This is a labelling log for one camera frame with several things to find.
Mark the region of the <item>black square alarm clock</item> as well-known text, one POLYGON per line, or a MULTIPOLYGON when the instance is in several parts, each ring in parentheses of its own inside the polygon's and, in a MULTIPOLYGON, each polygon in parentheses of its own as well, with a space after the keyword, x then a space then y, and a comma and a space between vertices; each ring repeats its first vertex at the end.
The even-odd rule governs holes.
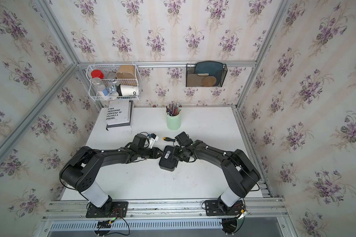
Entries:
POLYGON ((166 146, 163 156, 160 158, 159 167, 163 170, 173 172, 178 166, 178 160, 174 157, 175 147, 166 146))

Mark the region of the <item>black handled screwdriver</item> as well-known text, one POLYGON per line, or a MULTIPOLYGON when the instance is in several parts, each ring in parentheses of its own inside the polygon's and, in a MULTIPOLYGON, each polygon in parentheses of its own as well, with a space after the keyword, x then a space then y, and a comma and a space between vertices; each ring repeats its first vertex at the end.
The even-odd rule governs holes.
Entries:
POLYGON ((167 142, 175 142, 176 141, 174 138, 170 138, 170 137, 164 137, 163 140, 167 141, 167 142))

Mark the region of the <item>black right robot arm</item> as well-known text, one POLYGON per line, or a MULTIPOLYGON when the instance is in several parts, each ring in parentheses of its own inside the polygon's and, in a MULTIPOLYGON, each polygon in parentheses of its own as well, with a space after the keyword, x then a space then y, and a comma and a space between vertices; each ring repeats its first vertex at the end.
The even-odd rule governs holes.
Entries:
POLYGON ((242 150, 224 151, 209 146, 201 140, 193 141, 185 132, 173 139, 174 157, 189 163, 202 160, 222 169, 227 181, 227 189, 218 198, 218 207, 230 210, 240 199, 250 192, 256 192, 261 175, 242 150))

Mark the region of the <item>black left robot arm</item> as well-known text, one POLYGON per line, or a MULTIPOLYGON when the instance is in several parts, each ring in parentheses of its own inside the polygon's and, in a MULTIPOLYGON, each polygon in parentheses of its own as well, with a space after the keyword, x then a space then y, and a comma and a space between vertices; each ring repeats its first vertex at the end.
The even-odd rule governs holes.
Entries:
POLYGON ((157 147, 150 148, 148 142, 148 136, 139 133, 132 142, 118 149, 99 150, 84 146, 64 165, 59 179, 96 208, 105 209, 110 206, 112 198, 96 182, 99 171, 106 166, 162 157, 163 151, 157 147))

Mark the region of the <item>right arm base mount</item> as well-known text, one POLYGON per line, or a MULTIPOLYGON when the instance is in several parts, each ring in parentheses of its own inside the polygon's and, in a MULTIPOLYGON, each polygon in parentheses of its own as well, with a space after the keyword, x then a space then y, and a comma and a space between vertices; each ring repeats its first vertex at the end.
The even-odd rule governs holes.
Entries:
POLYGON ((205 200, 201 208, 205 210, 207 216, 240 216, 247 212, 243 201, 238 200, 233 206, 228 207, 220 198, 205 200))

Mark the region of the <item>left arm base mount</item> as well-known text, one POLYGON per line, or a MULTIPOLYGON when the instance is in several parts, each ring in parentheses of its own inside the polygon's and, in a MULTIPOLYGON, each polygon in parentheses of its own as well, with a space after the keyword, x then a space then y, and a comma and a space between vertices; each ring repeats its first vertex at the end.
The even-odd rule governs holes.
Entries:
POLYGON ((96 207, 93 203, 89 202, 86 218, 124 218, 127 215, 128 206, 128 201, 113 201, 109 196, 102 207, 96 207))

